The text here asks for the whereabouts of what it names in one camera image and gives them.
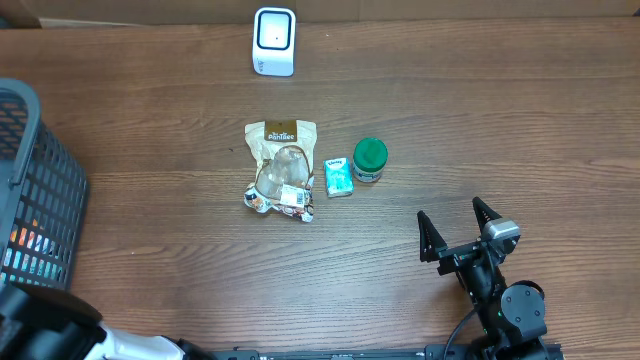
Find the green lid jar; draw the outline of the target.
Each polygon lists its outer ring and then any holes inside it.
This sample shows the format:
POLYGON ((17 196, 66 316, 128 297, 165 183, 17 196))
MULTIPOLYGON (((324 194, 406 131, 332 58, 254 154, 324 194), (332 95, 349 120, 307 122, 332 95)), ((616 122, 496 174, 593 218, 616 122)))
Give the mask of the green lid jar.
POLYGON ((353 153, 354 176, 365 183, 378 181, 388 156, 388 149, 380 139, 362 139, 357 143, 353 153))

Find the beige snack pouch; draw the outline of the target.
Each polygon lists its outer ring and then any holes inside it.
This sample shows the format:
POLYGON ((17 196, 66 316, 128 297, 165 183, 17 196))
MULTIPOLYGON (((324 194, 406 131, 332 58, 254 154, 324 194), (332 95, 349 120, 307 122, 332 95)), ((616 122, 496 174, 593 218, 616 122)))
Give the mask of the beige snack pouch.
POLYGON ((317 126, 304 120, 273 120, 245 126, 245 142, 257 170, 244 203, 260 214, 277 211, 302 222, 314 218, 314 148, 317 126))

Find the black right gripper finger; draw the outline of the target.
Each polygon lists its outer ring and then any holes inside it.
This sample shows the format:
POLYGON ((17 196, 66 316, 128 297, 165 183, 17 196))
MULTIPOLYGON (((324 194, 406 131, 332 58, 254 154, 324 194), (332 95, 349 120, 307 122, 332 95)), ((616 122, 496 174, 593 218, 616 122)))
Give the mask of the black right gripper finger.
POLYGON ((448 249, 446 242, 424 211, 417 213, 417 220, 420 233, 420 261, 439 260, 440 253, 448 249))
POLYGON ((479 229, 484 230, 485 226, 490 222, 501 218, 501 215, 489 207, 480 197, 472 199, 472 205, 476 216, 479 229))

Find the teal Kleenex tissue pack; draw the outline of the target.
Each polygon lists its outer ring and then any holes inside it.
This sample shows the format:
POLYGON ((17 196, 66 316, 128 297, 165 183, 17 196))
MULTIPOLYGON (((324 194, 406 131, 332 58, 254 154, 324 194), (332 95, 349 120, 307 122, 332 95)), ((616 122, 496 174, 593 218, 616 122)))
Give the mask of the teal Kleenex tissue pack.
POLYGON ((351 166, 346 157, 325 160, 324 170, 329 198, 348 196, 354 192, 351 166))

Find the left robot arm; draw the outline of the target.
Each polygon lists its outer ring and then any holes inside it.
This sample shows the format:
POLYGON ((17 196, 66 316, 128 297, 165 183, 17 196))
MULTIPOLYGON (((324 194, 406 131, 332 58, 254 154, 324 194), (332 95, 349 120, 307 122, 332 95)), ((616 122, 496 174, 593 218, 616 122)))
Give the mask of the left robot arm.
POLYGON ((94 307, 63 290, 11 282, 1 288, 3 359, 206 359, 184 340, 112 329, 94 307))

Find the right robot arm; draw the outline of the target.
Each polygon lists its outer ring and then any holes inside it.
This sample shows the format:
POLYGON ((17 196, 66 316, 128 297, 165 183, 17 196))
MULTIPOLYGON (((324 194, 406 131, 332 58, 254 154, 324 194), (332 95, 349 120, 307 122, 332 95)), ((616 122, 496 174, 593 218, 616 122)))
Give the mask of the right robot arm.
POLYGON ((515 221, 501 216, 480 198, 472 205, 479 236, 450 247, 424 211, 417 213, 420 260, 436 262, 443 276, 456 275, 472 309, 443 345, 428 345, 427 359, 552 360, 564 357, 559 345, 547 346, 545 293, 531 280, 506 283, 499 265, 521 237, 515 221))

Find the orange tissue pack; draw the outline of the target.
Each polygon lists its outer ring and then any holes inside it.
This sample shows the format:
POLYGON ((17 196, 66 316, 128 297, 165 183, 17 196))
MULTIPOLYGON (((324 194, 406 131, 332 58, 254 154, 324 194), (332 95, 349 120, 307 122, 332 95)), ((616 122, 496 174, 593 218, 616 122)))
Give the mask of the orange tissue pack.
POLYGON ((36 252, 46 253, 49 256, 55 256, 55 243, 48 238, 43 238, 40 234, 36 234, 28 229, 18 229, 17 225, 12 227, 9 240, 13 244, 19 246, 26 245, 29 249, 36 252))

